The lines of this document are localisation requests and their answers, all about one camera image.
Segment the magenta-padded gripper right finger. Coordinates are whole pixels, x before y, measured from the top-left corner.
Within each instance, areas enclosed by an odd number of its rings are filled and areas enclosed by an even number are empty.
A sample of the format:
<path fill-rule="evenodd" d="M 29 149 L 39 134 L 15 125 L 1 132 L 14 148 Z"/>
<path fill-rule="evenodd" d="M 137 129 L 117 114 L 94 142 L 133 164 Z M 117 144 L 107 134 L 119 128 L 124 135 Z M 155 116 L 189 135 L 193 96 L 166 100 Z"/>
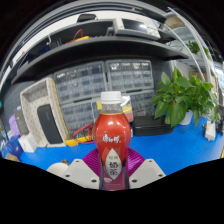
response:
<path fill-rule="evenodd" d="M 140 188 L 165 177 L 165 173 L 153 159 L 145 159 L 134 149 L 128 149 L 126 160 L 128 187 Z"/>

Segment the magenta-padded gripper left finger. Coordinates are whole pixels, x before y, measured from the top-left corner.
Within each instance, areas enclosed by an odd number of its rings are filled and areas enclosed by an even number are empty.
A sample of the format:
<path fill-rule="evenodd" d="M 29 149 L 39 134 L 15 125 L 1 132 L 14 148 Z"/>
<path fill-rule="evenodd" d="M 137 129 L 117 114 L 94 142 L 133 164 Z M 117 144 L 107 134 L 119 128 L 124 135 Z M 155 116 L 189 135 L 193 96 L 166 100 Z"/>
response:
<path fill-rule="evenodd" d="M 63 178 L 84 188 L 100 189 L 101 160 L 98 150 L 93 149 L 83 159 L 74 159 Z"/>

